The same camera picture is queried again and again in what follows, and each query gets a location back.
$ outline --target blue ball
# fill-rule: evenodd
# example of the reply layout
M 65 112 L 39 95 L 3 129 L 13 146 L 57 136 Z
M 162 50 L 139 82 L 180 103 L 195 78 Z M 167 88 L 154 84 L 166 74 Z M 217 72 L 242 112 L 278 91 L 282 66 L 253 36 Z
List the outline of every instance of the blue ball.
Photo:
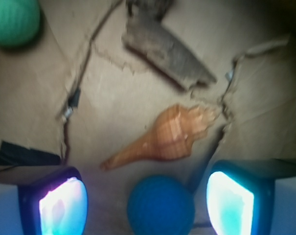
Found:
M 136 235 L 187 235 L 193 226 L 195 206 L 181 183 L 156 175 L 135 186 L 127 215 Z

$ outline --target rubber ball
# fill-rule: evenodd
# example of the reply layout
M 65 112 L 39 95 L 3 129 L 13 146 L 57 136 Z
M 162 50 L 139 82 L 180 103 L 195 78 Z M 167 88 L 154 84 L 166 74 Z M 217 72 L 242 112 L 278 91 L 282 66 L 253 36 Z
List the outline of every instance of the rubber ball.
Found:
M 193 227 L 193 196 L 177 180 L 150 176 L 128 200 L 127 215 L 136 235 L 187 235 Z
M 0 46 L 22 46 L 34 38 L 39 27 L 37 0 L 0 0 Z

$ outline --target green ball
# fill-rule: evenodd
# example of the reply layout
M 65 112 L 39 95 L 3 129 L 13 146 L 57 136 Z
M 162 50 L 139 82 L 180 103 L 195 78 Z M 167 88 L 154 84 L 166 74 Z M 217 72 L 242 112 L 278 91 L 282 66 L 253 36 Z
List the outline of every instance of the green ball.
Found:
M 0 46 L 22 46 L 34 38 L 39 27 L 37 0 L 0 0 Z

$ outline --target seashell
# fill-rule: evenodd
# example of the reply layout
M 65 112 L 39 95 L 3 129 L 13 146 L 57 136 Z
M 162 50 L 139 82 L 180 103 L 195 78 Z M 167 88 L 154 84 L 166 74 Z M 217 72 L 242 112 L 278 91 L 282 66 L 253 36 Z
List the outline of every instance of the seashell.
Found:
M 176 104 L 163 111 L 145 135 L 104 161 L 100 168 L 110 170 L 145 159 L 169 161 L 188 157 L 193 142 L 207 136 L 207 128 L 217 117 L 214 109 L 188 109 Z

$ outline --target torn edge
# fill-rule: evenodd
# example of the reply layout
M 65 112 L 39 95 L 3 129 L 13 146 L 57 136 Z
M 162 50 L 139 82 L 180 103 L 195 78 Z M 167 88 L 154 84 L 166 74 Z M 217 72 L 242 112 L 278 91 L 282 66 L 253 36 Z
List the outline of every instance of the torn edge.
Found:
M 229 86 L 224 93 L 224 95 L 221 98 L 221 103 L 223 106 L 223 114 L 225 115 L 226 119 L 231 122 L 235 117 L 228 106 L 228 103 L 231 100 L 232 94 L 237 90 L 238 82 L 239 82 L 239 73 L 240 68 L 242 65 L 242 61 L 245 58 L 254 58 L 259 55 L 262 55 L 264 53 L 268 53 L 277 49 L 280 49 L 282 47 L 285 47 L 289 41 L 290 41 L 291 35 L 285 34 L 280 37 L 277 37 L 275 39 L 269 40 L 267 42 L 258 44 L 254 47 L 251 47 L 247 49 L 245 52 L 242 52 L 238 55 L 236 55 L 233 59 L 233 67 L 230 72 L 228 72 L 226 75 L 231 75 L 230 77 L 230 83 Z
M 214 156 L 216 154 L 218 154 L 218 152 L 220 151 L 223 144 L 225 144 L 225 142 L 227 141 L 228 135 L 231 132 L 231 129 L 233 126 L 233 120 L 235 119 L 235 116 L 234 116 L 232 110 L 230 109 L 230 107 L 228 106 L 228 104 L 231 101 L 232 94 L 237 89 L 237 85 L 239 82 L 239 71 L 240 71 L 240 68 L 242 65 L 241 62 L 245 58 L 254 58 L 256 56 L 262 55 L 263 53 L 268 53 L 270 51 L 279 49 L 281 47 L 285 47 L 289 43 L 290 37 L 291 37 L 290 34 L 283 35 L 283 36 L 278 37 L 276 39 L 273 39 L 273 40 L 261 43 L 259 45 L 256 45 L 254 47 L 251 47 L 246 52 L 240 53 L 234 57 L 233 67 L 231 69 L 231 71 L 233 71 L 233 72 L 232 72 L 232 74 L 230 74 L 231 81 L 230 81 L 230 84 L 229 84 L 228 88 L 226 89 L 224 95 L 221 97 L 221 100 L 220 100 L 220 105 L 222 105 L 222 114 L 226 118 L 227 124 L 222 129 L 221 138 L 219 139 L 218 144 L 215 148 L 215 151 L 212 154 L 212 157 L 208 162 L 206 170 L 204 171 L 204 174 L 203 174 L 204 176 L 207 175 L 208 171 L 210 170 L 210 167 L 214 163 Z
M 96 36 L 98 35 L 98 33 L 100 32 L 100 30 L 102 29 L 103 25 L 105 24 L 106 20 L 108 19 L 108 17 L 111 15 L 111 13 L 117 8 L 117 6 L 119 6 L 119 4 L 122 3 L 122 0 L 116 0 L 114 1 L 110 8 L 108 9 L 108 11 L 106 11 L 102 16 L 100 16 L 98 19 L 99 20 L 99 24 L 97 24 L 97 27 L 93 30 L 91 30 L 88 33 L 88 40 L 86 40 L 81 46 L 80 49 L 77 52 L 77 56 L 76 56 L 76 60 L 78 62 L 73 62 L 72 63 L 72 69 L 70 69 L 68 76 L 70 78 L 72 78 L 72 84 L 70 85 L 70 88 L 68 89 L 68 94 L 67 97 L 62 105 L 62 107 L 60 108 L 60 112 L 57 115 L 57 117 L 59 117 L 62 120 L 63 123 L 63 140 L 61 142 L 61 164 L 66 165 L 68 162 L 68 156 L 69 156 L 69 152 L 70 152 L 70 145 L 69 145 L 69 137 L 68 137 L 68 123 L 69 123 L 69 119 L 66 118 L 66 111 L 70 112 L 68 110 L 69 106 L 68 106 L 68 101 L 69 99 L 72 98 L 72 96 L 74 95 L 75 91 L 77 90 L 77 88 L 80 87 L 81 82 L 83 80 L 83 76 L 85 74 L 86 68 L 88 66 L 89 60 L 90 60 L 90 55 L 91 55 L 91 47 L 92 47 L 92 43 L 95 40 Z
M 116 66 L 120 70 L 124 71 L 125 68 L 128 68 L 133 76 L 134 76 L 135 73 L 144 74 L 144 73 L 146 73 L 148 71 L 148 67 L 145 67 L 145 68 L 143 68 L 141 70 L 136 70 L 136 69 L 134 69 L 134 66 L 131 63 L 128 63 L 128 62 L 122 61 L 122 60 L 119 61 L 118 59 L 112 58 L 106 50 L 100 51 L 96 44 L 92 45 L 92 49 L 93 49 L 93 51 L 95 51 L 95 53 L 100 58 L 108 61 L 109 63 Z

